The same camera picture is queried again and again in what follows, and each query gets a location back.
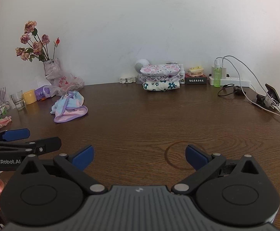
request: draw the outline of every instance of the yellow mug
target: yellow mug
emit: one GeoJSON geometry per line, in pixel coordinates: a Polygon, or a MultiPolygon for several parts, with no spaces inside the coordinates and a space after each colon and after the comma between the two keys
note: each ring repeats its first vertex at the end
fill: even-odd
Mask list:
{"type": "Polygon", "coordinates": [[[36,100],[36,96],[35,96],[35,90],[33,89],[33,90],[23,93],[23,98],[27,105],[31,104],[33,102],[36,102],[37,100],[36,100]]]}

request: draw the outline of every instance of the circular pad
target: circular pad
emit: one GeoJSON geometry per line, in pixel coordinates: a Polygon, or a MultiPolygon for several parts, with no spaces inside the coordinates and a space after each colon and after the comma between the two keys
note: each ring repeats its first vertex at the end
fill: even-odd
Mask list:
{"type": "Polygon", "coordinates": [[[21,199],[29,205],[41,206],[52,202],[56,195],[57,192],[54,187],[36,185],[26,188],[21,194],[21,199]]]}
{"type": "Polygon", "coordinates": [[[47,226],[73,215],[83,192],[74,182],[53,176],[26,174],[11,179],[0,196],[0,206],[11,222],[47,226]]]}
{"type": "Polygon", "coordinates": [[[268,178],[239,173],[203,183],[196,192],[199,208],[227,226],[251,227],[272,220],[280,205],[268,178]]]}
{"type": "Polygon", "coordinates": [[[222,191],[222,196],[227,202],[236,205],[252,204],[259,197],[256,190],[246,185],[228,186],[222,191]]]}

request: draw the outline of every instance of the glass cup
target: glass cup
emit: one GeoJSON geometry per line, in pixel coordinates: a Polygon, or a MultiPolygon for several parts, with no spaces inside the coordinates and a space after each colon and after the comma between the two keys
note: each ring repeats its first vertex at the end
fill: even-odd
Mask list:
{"type": "Polygon", "coordinates": [[[13,103],[15,104],[16,109],[18,111],[20,111],[20,110],[25,108],[22,90],[17,92],[17,93],[15,93],[15,94],[13,94],[13,95],[11,95],[11,98],[12,98],[13,103]]]}

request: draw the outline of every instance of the black box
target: black box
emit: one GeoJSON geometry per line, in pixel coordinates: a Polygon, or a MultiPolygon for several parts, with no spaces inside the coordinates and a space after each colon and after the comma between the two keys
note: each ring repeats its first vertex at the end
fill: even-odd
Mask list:
{"type": "Polygon", "coordinates": [[[205,75],[202,76],[189,76],[185,74],[185,84],[206,84],[207,77],[205,75]]]}

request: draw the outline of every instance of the floral fabric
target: floral fabric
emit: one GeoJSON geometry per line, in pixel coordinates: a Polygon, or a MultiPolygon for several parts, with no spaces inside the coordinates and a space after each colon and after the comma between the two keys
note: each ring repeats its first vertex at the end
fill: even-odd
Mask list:
{"type": "Polygon", "coordinates": [[[180,72],[180,67],[178,64],[150,65],[141,68],[140,72],[143,76],[150,77],[176,76],[180,72]]]}
{"type": "Polygon", "coordinates": [[[144,82],[143,88],[150,91],[166,91],[180,88],[179,79],[174,81],[144,82]]]}
{"type": "Polygon", "coordinates": [[[170,82],[175,81],[180,78],[180,75],[169,75],[169,76],[142,76],[140,78],[141,82],[154,82],[154,81],[165,81],[169,80],[170,82]]]}

